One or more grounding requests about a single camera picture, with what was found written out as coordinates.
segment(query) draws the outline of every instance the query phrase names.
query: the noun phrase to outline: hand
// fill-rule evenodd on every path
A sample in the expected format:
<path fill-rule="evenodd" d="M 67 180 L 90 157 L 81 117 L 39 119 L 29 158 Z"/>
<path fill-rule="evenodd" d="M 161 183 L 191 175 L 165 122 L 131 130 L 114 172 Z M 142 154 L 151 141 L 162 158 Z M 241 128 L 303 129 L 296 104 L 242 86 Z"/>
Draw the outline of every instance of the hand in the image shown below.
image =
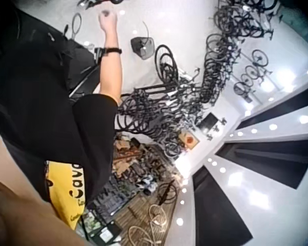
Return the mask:
<path fill-rule="evenodd" d="M 117 32 L 118 18 L 116 13 L 109 10 L 103 10 L 100 13 L 98 19 L 101 28 L 106 33 L 106 35 Z"/>

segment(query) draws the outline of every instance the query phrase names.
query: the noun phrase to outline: black t-shirt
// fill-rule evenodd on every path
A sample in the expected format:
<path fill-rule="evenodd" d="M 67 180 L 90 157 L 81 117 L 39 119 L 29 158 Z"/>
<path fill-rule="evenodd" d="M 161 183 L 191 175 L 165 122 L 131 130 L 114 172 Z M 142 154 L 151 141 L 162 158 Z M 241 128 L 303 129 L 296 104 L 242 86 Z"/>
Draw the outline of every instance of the black t-shirt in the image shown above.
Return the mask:
<path fill-rule="evenodd" d="M 72 105 L 66 60 L 46 42 L 26 42 L 0 64 L 0 135 L 8 151 L 46 201 L 45 161 L 79 164 L 87 202 L 111 173 L 117 103 L 86 95 Z"/>

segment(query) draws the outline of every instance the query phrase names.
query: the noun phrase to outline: person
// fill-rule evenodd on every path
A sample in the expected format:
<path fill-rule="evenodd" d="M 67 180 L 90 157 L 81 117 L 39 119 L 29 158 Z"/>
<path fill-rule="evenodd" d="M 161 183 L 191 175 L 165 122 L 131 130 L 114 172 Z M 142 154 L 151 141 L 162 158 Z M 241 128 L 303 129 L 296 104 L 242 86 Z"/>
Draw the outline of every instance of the person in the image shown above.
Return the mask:
<path fill-rule="evenodd" d="M 24 41 L 0 63 L 0 245 L 85 245 L 73 230 L 111 173 L 122 87 L 117 15 L 99 22 L 99 94 L 73 105 L 53 40 Z"/>

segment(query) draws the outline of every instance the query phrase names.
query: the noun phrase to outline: wooden floor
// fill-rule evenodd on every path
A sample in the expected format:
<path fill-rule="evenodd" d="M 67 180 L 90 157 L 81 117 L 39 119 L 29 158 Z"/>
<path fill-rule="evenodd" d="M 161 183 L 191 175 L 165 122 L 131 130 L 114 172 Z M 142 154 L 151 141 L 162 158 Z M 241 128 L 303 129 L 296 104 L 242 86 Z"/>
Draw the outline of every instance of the wooden floor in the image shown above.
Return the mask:
<path fill-rule="evenodd" d="M 123 229 L 120 234 L 122 237 L 121 246 L 132 246 L 128 239 L 128 230 L 131 226 L 138 226 L 143 228 L 151 236 L 151 230 L 149 225 L 148 209 L 152 204 L 158 204 L 156 194 L 148 197 L 142 193 L 138 194 L 133 200 L 129 202 L 121 211 L 115 214 L 115 222 Z M 164 245 L 165 239 L 170 228 L 172 215 L 174 213 L 176 201 L 171 204 L 163 204 L 168 223 L 164 227 L 164 231 L 156 225 L 154 225 L 154 234 L 156 241 L 161 240 L 160 245 Z"/>

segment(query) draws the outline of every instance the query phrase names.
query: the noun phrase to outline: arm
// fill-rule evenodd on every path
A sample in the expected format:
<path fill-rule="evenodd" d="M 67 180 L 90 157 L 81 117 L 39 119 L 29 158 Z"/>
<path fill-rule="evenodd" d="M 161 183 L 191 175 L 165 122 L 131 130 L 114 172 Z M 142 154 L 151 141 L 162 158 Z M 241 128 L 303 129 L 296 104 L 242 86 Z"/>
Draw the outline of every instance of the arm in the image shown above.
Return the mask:
<path fill-rule="evenodd" d="M 117 16 L 113 12 L 103 11 L 99 16 L 101 28 L 106 35 L 105 48 L 118 48 Z M 100 71 L 100 94 L 120 101 L 122 87 L 122 65 L 120 54 L 109 53 L 102 57 Z"/>

